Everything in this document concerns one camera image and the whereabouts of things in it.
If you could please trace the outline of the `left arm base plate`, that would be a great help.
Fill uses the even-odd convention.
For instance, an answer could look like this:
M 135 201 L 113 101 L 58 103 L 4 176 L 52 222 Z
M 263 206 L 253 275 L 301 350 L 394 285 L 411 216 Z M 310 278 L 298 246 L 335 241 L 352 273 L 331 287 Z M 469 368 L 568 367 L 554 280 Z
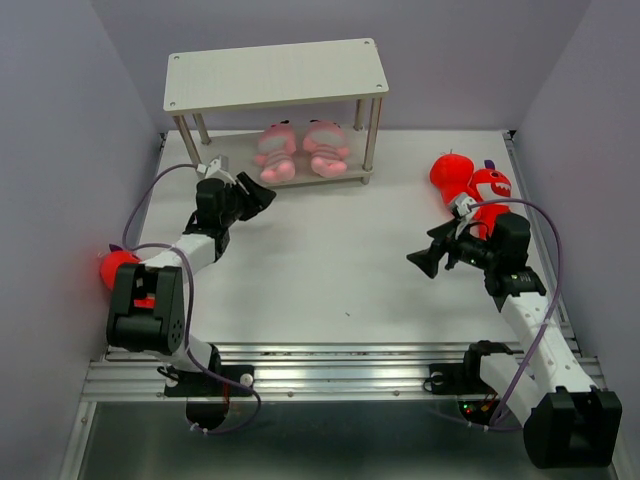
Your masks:
M 230 386 L 202 372 L 184 372 L 173 367 L 159 367 L 165 377 L 164 395 L 168 398 L 251 397 L 246 388 Z M 254 376 L 253 365 L 222 365 L 220 375 L 239 383 L 245 374 Z

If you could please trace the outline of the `red shark plush mouth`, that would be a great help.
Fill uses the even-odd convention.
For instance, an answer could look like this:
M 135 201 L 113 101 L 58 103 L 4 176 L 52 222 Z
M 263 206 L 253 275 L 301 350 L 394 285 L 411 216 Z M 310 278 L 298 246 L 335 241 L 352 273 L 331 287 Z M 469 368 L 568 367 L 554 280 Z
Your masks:
M 478 202 L 502 200 L 511 197 L 511 182 L 501 171 L 496 169 L 492 160 L 485 160 L 484 167 L 476 170 L 469 183 L 472 196 Z M 498 215 L 509 212 L 509 206 L 502 203 L 489 204 L 475 210 L 477 235 L 486 239 L 493 231 Z

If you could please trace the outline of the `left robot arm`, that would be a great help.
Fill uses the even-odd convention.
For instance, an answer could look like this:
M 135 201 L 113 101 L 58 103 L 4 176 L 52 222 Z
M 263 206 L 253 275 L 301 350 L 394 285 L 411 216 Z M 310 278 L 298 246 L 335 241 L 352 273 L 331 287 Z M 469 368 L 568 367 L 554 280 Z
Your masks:
M 252 386 L 241 382 L 253 371 L 226 377 L 217 347 L 191 332 L 195 275 L 221 259 L 234 223 L 254 218 L 275 198 L 275 191 L 244 172 L 229 181 L 205 178 L 196 185 L 195 209 L 177 242 L 156 244 L 157 255 L 147 260 L 135 247 L 113 249 L 101 266 L 111 293 L 108 344 L 155 357 L 170 388 L 253 395 Z

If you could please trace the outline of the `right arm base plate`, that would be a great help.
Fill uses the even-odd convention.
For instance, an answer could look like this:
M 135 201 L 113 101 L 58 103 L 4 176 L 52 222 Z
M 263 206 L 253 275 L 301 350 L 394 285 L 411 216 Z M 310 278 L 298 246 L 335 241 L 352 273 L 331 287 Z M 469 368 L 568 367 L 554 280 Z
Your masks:
M 486 388 L 466 376 L 462 363 L 432 363 L 423 389 L 434 395 L 484 394 Z

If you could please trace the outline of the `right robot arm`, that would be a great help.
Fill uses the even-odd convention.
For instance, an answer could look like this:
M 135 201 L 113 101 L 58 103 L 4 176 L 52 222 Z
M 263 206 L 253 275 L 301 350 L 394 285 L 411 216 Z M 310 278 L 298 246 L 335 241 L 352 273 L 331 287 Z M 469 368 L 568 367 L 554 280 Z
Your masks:
M 428 231 L 431 245 L 409 262 L 435 278 L 463 262 L 480 269 L 488 295 L 512 329 L 525 356 L 516 360 L 499 342 L 469 346 L 458 377 L 472 390 L 498 394 L 523 430 L 525 450 L 540 469 L 611 464 L 622 416 L 618 396 L 597 386 L 583 370 L 552 319 L 545 287 L 527 264 L 529 221 L 506 212 L 480 239 L 459 219 Z

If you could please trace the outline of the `pink striped plush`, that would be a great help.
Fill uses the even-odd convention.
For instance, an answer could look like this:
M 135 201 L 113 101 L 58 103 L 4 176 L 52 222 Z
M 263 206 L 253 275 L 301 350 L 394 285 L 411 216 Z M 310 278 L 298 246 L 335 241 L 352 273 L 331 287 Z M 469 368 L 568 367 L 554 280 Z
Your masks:
M 272 124 L 258 138 L 255 163 L 262 169 L 260 180 L 267 184 L 287 182 L 296 173 L 293 154 L 296 135 L 288 120 Z
M 311 170 L 322 178 L 336 178 L 347 171 L 350 154 L 342 128 L 330 121 L 311 120 L 302 147 L 310 155 Z

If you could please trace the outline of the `red shark plush back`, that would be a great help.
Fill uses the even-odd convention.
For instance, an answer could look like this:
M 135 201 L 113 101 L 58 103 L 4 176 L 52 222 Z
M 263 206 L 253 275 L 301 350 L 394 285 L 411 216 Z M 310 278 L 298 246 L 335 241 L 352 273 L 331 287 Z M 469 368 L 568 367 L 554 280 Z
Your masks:
M 475 165 L 470 158 L 448 153 L 435 161 L 429 180 L 440 193 L 443 203 L 449 205 L 460 194 L 472 195 L 469 183 L 474 171 Z

